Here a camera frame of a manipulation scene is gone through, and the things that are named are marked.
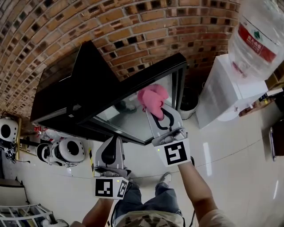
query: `blue jeans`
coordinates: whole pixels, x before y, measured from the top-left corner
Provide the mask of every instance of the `blue jeans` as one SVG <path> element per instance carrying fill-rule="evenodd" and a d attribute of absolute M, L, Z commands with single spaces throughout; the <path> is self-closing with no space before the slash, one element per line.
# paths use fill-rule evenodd
<path fill-rule="evenodd" d="M 139 186 L 132 184 L 124 198 L 118 201 L 114 218 L 117 219 L 131 211 L 165 211 L 181 215 L 174 190 L 165 183 L 157 184 L 155 189 L 155 197 L 142 204 Z"/>

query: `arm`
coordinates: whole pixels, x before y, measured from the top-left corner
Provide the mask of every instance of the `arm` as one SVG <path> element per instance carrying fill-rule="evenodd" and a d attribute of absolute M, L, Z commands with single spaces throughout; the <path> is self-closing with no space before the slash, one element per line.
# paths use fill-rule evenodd
<path fill-rule="evenodd" d="M 86 214 L 82 224 L 86 227 L 105 227 L 114 200 L 99 199 Z"/>
<path fill-rule="evenodd" d="M 191 162 L 178 165 L 187 196 L 194 207 L 198 222 L 212 210 L 218 209 L 210 188 Z"/>

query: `bucket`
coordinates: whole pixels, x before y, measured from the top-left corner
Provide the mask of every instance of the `bucket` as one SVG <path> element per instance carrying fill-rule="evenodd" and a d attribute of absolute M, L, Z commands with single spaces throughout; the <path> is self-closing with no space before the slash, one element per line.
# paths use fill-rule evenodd
<path fill-rule="evenodd" d="M 192 89 L 185 87 L 181 99 L 181 107 L 179 113 L 182 120 L 189 119 L 195 112 L 198 105 L 198 94 Z"/>

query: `black appliance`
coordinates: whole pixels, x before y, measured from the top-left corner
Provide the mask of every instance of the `black appliance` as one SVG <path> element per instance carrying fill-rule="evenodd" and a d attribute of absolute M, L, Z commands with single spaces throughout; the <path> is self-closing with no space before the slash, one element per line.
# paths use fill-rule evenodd
<path fill-rule="evenodd" d="M 168 105 L 179 109 L 186 59 L 178 53 L 120 82 L 91 41 L 49 65 L 41 76 L 31 122 L 78 137 L 146 145 L 152 133 L 138 103 L 140 89 L 163 85 Z"/>

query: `tiled floor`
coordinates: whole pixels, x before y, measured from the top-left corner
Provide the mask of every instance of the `tiled floor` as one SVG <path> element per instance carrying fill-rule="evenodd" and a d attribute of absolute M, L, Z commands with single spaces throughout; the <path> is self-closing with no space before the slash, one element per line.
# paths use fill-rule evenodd
<path fill-rule="evenodd" d="M 184 121 L 189 132 L 191 155 L 197 170 L 213 191 L 218 207 L 238 226 L 280 226 L 284 220 L 284 158 L 272 161 L 268 128 L 281 117 L 275 104 L 229 122 L 214 122 L 200 130 L 196 117 Z M 101 143 L 86 141 L 96 150 Z M 188 226 L 193 207 L 186 196 L 177 167 L 163 166 L 152 146 L 124 145 L 125 165 L 141 184 L 142 200 L 154 196 L 161 174 L 173 172 L 171 186 Z M 31 203 L 41 203 L 56 218 L 82 221 L 95 204 L 88 158 L 78 167 L 49 166 L 36 157 L 22 155 L 28 163 L 4 161 L 7 178 L 23 180 Z"/>

